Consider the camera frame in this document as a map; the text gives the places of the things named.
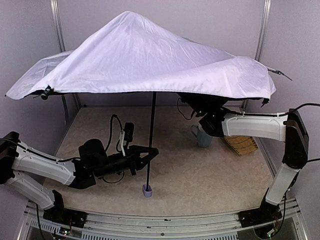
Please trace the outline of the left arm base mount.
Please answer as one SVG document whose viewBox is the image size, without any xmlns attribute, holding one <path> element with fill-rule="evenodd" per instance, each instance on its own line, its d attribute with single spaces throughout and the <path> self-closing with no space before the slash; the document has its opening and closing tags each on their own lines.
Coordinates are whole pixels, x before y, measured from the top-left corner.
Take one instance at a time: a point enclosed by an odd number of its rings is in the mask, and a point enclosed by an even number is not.
<svg viewBox="0 0 320 240">
<path fill-rule="evenodd" d="M 64 208 L 62 211 L 49 209 L 44 211 L 43 218 L 54 223 L 83 229 L 87 220 L 87 213 L 69 208 Z"/>
</svg>

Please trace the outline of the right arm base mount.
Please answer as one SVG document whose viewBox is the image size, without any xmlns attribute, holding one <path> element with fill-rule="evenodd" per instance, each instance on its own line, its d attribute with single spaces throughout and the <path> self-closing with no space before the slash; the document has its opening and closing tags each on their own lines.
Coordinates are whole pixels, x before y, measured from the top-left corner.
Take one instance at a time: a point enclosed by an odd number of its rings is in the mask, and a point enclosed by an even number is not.
<svg viewBox="0 0 320 240">
<path fill-rule="evenodd" d="M 270 212 L 260 208 L 240 211 L 238 216 L 242 228 L 272 222 L 283 217 L 280 210 Z"/>
</svg>

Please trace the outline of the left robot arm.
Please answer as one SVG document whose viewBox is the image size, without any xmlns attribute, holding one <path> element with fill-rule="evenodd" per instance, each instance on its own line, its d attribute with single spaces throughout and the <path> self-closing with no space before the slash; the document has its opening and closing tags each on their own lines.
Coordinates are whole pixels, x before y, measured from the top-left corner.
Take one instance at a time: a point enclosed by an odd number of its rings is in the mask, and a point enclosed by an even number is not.
<svg viewBox="0 0 320 240">
<path fill-rule="evenodd" d="M 20 141 L 19 133 L 12 131 L 0 140 L 0 183 L 12 186 L 40 208 L 52 211 L 63 208 L 62 196 L 43 187 L 28 173 L 84 190 L 106 175 L 126 170 L 135 175 L 159 154 L 154 147 L 131 145 L 123 152 L 107 155 L 102 142 L 96 138 L 86 141 L 78 152 L 77 157 L 57 158 L 29 147 Z"/>
</svg>

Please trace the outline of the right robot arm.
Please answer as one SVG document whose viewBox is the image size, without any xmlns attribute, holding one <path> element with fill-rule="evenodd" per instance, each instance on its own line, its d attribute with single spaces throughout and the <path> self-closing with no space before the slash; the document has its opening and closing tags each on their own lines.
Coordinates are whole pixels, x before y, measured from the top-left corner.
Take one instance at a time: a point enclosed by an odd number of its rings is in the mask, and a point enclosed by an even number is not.
<svg viewBox="0 0 320 240">
<path fill-rule="evenodd" d="M 226 97 L 199 93 L 178 93 L 200 118 L 202 130 L 212 137 L 254 137 L 285 143 L 282 164 L 264 200 L 278 205 L 299 171 L 307 164 L 309 135 L 296 109 L 285 113 L 239 113 L 225 108 Z"/>
</svg>

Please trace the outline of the lavender folding umbrella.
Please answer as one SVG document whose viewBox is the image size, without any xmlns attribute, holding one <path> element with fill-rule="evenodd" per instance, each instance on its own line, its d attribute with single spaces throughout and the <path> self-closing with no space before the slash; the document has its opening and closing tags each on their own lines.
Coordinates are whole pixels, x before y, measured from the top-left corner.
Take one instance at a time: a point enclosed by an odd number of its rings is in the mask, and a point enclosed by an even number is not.
<svg viewBox="0 0 320 240">
<path fill-rule="evenodd" d="M 254 59 L 192 42 L 126 11 L 75 50 L 39 60 L 7 96 L 173 92 L 267 101 L 275 90 L 269 68 Z"/>
</svg>

